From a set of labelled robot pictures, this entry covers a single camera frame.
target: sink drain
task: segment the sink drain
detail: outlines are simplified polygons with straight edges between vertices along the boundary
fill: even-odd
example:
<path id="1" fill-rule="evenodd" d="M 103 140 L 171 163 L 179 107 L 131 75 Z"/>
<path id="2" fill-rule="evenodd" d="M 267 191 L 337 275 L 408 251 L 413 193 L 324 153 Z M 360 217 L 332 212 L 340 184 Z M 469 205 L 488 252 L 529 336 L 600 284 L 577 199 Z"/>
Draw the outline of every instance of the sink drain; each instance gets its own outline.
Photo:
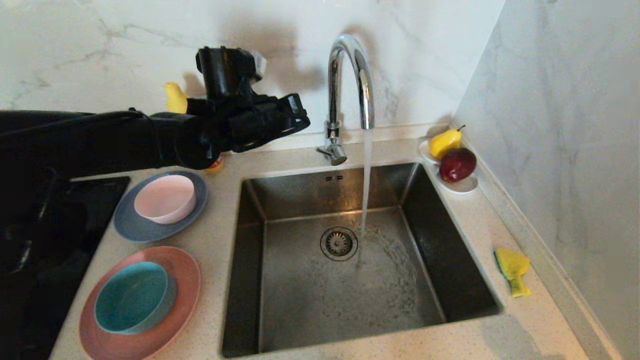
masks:
<path id="1" fill-rule="evenodd" d="M 344 261 L 358 250 L 358 239 L 346 227 L 335 226 L 322 235 L 320 249 L 331 260 Z"/>

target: pink plate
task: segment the pink plate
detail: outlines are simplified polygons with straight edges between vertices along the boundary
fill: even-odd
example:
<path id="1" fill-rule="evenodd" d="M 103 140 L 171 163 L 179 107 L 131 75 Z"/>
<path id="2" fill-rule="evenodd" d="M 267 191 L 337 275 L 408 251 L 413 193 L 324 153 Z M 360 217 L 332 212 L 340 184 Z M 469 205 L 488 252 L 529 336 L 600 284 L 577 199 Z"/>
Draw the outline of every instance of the pink plate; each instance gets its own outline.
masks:
<path id="1" fill-rule="evenodd" d="M 104 283 L 126 266 L 140 261 L 162 265 L 178 285 L 173 309 L 151 330 L 136 335 L 112 334 L 95 322 L 95 299 Z M 117 263 L 95 285 L 80 316 L 80 342 L 87 356 L 95 360 L 146 359 L 162 350 L 191 317 L 200 294 L 200 268 L 186 251 L 171 246 L 139 251 Z"/>

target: plate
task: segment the plate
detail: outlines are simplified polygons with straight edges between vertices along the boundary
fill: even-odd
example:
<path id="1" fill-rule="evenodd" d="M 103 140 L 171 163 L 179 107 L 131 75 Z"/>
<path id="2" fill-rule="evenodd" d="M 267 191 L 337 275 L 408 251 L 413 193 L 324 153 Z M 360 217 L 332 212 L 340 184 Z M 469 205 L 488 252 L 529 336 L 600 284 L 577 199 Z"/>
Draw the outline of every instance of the plate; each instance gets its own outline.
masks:
<path id="1" fill-rule="evenodd" d="M 478 186 L 478 178 L 474 174 L 471 174 L 460 181 L 456 181 L 455 183 L 444 181 L 440 177 L 439 171 L 436 171 L 436 176 L 438 177 L 438 182 L 440 183 L 440 186 L 442 186 L 444 190 L 447 190 L 450 193 L 455 193 L 458 195 L 470 193 L 474 191 Z"/>
<path id="2" fill-rule="evenodd" d="M 138 194 L 138 192 L 140 192 L 140 190 L 142 190 L 143 187 L 145 187 L 145 185 L 149 184 L 159 177 L 167 175 L 182 175 L 188 177 L 191 181 L 193 181 L 193 186 L 196 193 L 196 206 L 186 218 L 176 223 L 157 224 L 147 218 L 141 217 L 134 209 L 133 204 L 136 200 L 136 195 Z M 113 214 L 113 223 L 115 224 L 116 230 L 118 231 L 118 233 L 120 233 L 120 235 L 133 242 L 148 243 L 152 241 L 162 240 L 171 235 L 177 234 L 185 227 L 187 227 L 190 223 L 192 223 L 202 212 L 206 203 L 207 185 L 200 176 L 188 171 L 164 172 L 162 174 L 152 176 L 142 181 L 141 183 L 134 186 L 134 188 L 131 189 L 131 191 L 129 191 L 126 195 L 124 195 L 124 197 L 118 204 L 115 213 Z"/>
<path id="3" fill-rule="evenodd" d="M 175 279 L 178 294 L 173 308 L 155 327 L 135 335 L 106 332 L 95 321 L 95 300 L 104 284 L 121 269 L 141 261 L 162 265 Z M 95 360 L 146 359 L 162 350 L 187 324 L 200 295 L 200 267 L 188 252 L 171 246 L 152 247 L 117 263 L 95 285 L 80 316 L 80 342 Z"/>
<path id="4" fill-rule="evenodd" d="M 420 143 L 420 146 L 418 147 L 418 151 L 420 152 L 420 155 L 422 156 L 423 159 L 425 159 L 426 161 L 432 164 L 437 165 L 440 163 L 440 160 L 436 159 L 435 157 L 433 157 L 433 155 L 431 155 L 431 151 L 429 150 L 429 141 L 431 141 L 431 139 L 425 140 L 422 143 Z"/>

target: marble wall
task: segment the marble wall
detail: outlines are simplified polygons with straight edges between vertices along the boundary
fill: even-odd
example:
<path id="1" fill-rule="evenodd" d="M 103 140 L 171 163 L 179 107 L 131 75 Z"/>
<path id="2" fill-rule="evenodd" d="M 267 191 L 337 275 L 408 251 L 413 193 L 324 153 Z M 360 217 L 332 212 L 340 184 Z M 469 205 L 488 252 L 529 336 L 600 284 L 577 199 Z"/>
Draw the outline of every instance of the marble wall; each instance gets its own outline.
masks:
<path id="1" fill-rule="evenodd" d="M 639 86 L 637 0 L 507 0 L 455 115 L 627 359 L 640 356 Z"/>
<path id="2" fill-rule="evenodd" d="M 329 50 L 350 31 L 370 58 L 377 125 L 434 123 L 457 108 L 503 3 L 0 0 L 0 108 L 163 111 L 163 83 L 203 95 L 195 53 L 226 45 L 260 51 L 268 66 L 256 91 L 300 93 L 312 119 L 306 132 L 318 133 L 327 116 Z M 342 74 L 349 88 L 342 112 L 353 129 L 355 80 L 351 70 Z"/>

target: red apple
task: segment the red apple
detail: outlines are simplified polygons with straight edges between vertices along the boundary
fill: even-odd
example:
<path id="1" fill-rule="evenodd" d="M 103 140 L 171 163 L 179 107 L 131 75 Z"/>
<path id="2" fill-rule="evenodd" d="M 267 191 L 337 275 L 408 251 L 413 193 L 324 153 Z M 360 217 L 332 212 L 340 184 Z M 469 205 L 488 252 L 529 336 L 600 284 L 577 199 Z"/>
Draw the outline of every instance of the red apple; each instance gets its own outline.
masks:
<path id="1" fill-rule="evenodd" d="M 471 175 L 476 169 L 476 155 L 469 149 L 455 149 L 442 157 L 440 177 L 444 181 L 455 183 Z"/>

